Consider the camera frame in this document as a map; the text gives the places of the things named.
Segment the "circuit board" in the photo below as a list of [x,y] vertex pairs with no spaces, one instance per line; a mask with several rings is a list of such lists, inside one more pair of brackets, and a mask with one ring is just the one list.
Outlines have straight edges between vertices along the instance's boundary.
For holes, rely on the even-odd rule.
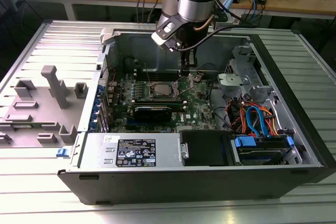
[[[117,90],[110,96],[110,111],[113,118],[110,132],[174,133],[180,130],[214,130],[216,123],[207,102],[207,81],[192,83],[193,77],[195,74],[181,78],[177,88],[177,82],[138,81],[126,74],[114,84]],[[147,106],[162,104],[173,108],[170,121],[130,123],[133,118],[129,116],[129,111],[134,107],[135,99],[139,103],[146,102]]]

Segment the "motherboard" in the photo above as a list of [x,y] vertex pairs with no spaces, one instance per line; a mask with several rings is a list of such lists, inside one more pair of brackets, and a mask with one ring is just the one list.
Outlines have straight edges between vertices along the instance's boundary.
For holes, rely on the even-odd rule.
[[109,131],[174,133],[214,130],[208,81],[201,74],[142,72],[108,84]]

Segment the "sticker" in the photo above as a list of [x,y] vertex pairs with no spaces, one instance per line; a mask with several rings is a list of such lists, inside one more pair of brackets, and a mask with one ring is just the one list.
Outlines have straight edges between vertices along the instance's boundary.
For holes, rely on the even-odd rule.
[[156,166],[155,139],[119,139],[117,153],[118,167]]
[[116,143],[120,139],[120,136],[104,136],[104,143]]

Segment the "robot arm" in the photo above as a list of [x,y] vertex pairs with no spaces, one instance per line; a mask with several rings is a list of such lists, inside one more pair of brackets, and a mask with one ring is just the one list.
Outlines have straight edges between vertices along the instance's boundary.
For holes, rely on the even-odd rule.
[[[229,8],[233,0],[218,0]],[[215,17],[216,0],[163,0],[162,16],[152,39],[170,51],[188,48],[201,41]],[[181,52],[181,75],[188,74],[189,67],[197,66],[197,47]]]

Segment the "power connector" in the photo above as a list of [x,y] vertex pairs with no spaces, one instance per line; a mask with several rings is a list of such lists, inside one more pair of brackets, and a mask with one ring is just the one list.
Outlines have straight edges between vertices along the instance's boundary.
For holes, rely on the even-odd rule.
[[256,3],[259,5],[266,5],[267,0],[256,0]]

